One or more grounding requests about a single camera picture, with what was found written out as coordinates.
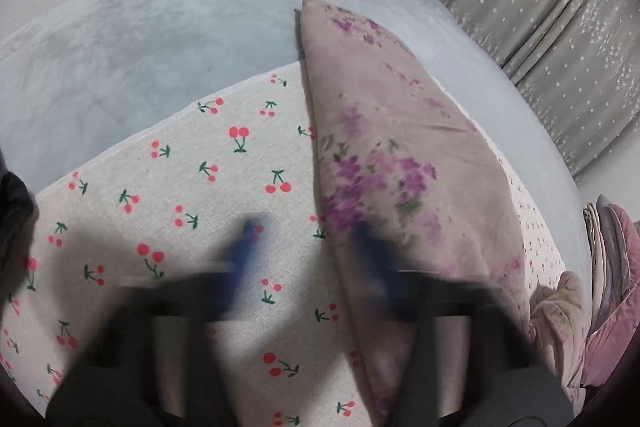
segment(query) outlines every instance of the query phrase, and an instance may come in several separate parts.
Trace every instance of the pillowcase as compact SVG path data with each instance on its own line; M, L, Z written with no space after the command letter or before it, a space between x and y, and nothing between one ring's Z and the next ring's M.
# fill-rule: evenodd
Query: pillowcase
M400 246L399 264L493 283L528 330L522 234L496 156L397 36L321 0L304 0L300 21L322 206L374 402L386 415L412 332L361 306L370 281L353 254L351 227L374 217L381 235ZM462 399L465 325L440 330L442 414Z

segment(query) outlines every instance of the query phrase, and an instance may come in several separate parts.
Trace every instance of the curtain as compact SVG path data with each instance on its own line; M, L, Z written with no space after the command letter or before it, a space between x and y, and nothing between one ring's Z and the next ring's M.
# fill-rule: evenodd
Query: curtain
M574 176L638 127L638 0L441 1L511 78Z

